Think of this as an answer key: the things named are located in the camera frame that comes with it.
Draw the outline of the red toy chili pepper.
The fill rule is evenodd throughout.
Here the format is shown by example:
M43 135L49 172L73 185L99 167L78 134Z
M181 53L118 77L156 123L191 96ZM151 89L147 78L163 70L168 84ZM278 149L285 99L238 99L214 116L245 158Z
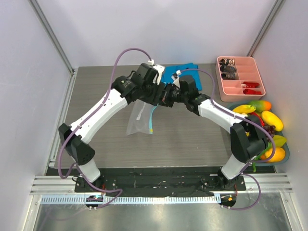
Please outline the red toy chili pepper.
M260 115L258 113L252 112L252 113L250 113L250 115L251 116L256 116L258 118L258 120L259 120L259 123L260 123L261 127L264 127L265 123L264 123L264 121L262 120L262 118L260 117Z

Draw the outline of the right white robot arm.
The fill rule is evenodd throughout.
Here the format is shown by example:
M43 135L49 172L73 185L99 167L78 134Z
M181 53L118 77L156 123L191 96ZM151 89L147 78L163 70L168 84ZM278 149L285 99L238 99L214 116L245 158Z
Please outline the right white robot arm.
M172 107L183 103L198 116L207 118L230 134L231 153L227 163L218 171L217 183L223 190L230 189L238 176L254 157L268 146L267 136L261 131L256 116L242 116L199 92L192 76L183 76L176 84L166 84L160 97L162 106Z

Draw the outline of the toy starfruit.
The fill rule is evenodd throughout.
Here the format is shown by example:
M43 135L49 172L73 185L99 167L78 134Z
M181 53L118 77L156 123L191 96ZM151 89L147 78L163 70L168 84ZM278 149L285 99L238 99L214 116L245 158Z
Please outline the toy starfruit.
M286 144L287 139L281 135L274 135L273 141L275 143L275 146L280 148Z

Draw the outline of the yellow toy mango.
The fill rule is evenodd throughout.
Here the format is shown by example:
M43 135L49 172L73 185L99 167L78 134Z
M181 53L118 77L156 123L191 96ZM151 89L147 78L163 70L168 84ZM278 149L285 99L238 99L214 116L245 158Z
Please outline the yellow toy mango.
M261 113L261 118L267 125L275 126L276 131L282 131L283 130L283 122L273 112L263 111Z

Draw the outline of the blue folded cloth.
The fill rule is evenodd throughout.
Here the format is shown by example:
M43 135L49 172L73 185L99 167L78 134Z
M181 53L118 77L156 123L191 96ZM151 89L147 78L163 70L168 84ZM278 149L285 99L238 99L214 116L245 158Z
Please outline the blue folded cloth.
M173 75L179 70L179 71L183 71L183 70L187 70L190 69L190 71L185 71L182 75L180 75L180 77L186 76L186 75L190 75L193 77L193 79L195 80L196 86L198 88L199 91L201 91L203 89L202 87L202 83L200 80L200 76L198 71L195 71L193 69L198 69L198 65L194 64L194 63L188 63L188 64L180 64L180 65L171 65L171 66L167 66L165 68L165 71L161 77L161 82L167 84L167 83L173 83L174 82L174 78Z

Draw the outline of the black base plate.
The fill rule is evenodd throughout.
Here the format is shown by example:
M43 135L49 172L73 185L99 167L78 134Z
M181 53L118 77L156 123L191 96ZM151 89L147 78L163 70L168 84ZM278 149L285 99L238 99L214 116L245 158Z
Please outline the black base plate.
M214 192L245 191L242 176L224 180L219 167L146 167L102 168L101 176L93 183L116 196L122 197L198 197Z

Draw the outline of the teal fruit tray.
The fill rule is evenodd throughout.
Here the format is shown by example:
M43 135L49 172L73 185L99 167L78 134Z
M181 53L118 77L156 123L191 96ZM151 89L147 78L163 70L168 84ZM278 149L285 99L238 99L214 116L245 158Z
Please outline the teal fruit tray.
M233 110L235 107L242 105L242 104L249 104L251 100L243 100L238 102L231 102L227 105L227 108L230 110ZM280 165L284 164L290 156L290 151L287 145L287 139L284 137L283 133L281 131L275 133L274 141L276 142L276 148L284 149L285 155L284 158L280 161L274 161L274 162L260 162L256 163L256 166L274 166L274 165Z

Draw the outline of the black clips in tray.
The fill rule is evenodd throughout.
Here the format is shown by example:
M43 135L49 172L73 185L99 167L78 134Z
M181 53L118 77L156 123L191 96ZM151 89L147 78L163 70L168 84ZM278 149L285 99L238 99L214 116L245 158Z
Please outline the black clips in tray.
M233 58L222 58L218 62L219 69L221 71L221 78L223 80L235 80L237 72L235 67L235 59Z

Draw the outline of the clear zip top bag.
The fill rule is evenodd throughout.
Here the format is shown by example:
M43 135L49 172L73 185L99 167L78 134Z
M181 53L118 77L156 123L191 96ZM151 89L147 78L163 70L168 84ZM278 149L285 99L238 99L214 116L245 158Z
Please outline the clear zip top bag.
M137 100L130 114L126 135L137 132L153 134L153 113L157 106Z

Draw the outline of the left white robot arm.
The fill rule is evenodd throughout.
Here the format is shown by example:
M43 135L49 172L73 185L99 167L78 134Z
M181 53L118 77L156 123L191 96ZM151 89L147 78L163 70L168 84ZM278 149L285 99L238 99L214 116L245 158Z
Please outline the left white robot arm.
M80 119L70 125L58 128L61 148L76 162L82 175L87 179L86 187L92 192L102 188L100 171L94 161L95 150L89 142L99 129L117 112L136 100L157 105L165 87L161 82L165 67L142 63L130 76L114 80L111 89Z

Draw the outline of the pink compartment tray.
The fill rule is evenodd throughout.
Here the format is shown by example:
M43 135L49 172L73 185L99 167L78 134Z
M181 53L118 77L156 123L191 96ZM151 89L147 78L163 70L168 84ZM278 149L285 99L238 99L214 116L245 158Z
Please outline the pink compartment tray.
M222 58L235 59L235 80L223 80L219 69L219 60ZM224 102L236 102L241 100L258 100L265 96L266 91L257 68L255 59L249 56L219 56L216 63L216 76L221 100ZM245 95L241 87L243 82L257 82L260 84L261 95Z

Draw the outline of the toy grapes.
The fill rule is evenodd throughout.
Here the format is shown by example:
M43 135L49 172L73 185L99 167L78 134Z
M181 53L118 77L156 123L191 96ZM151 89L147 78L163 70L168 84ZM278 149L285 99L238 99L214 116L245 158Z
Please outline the toy grapes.
M273 138L275 133L276 133L276 127L275 126L270 126L270 125L265 125L263 129Z

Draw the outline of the red clips in tray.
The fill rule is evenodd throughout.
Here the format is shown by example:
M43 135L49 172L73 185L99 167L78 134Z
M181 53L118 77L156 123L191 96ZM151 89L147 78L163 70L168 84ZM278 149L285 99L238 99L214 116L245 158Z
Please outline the red clips in tray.
M241 87L243 90L243 94L245 95L261 95L262 92L259 90L260 84L257 82L243 82L241 83Z

